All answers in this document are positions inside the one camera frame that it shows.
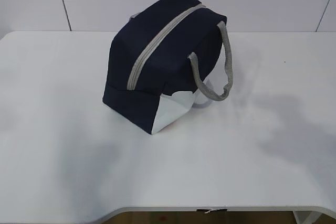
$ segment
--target bag handle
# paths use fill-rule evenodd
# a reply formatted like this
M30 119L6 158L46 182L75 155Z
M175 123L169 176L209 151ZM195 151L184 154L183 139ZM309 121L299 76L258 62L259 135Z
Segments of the bag handle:
M218 23L217 26L219 27L220 34L222 36L224 49L225 49L224 70L225 70L225 73L227 75L227 80L228 80L227 85L225 85L223 87L223 89L224 89L223 94L221 94L221 95L216 94L215 91L208 88L203 83L203 81L201 80L201 78L199 76L200 71L198 69L198 58L197 58L197 55L194 52L192 52L188 56L188 59L190 60L191 67L193 69L193 75L194 75L195 83L196 83L197 87L199 88L199 90L203 93L203 95L205 95L206 97L208 97L209 99L214 100L214 101L223 101L228 97L228 95L230 93L230 89L233 85L232 54L231 54L231 46L230 46L229 38L228 38L228 35L227 35L227 29L226 29L225 23L223 21L221 21L221 22Z

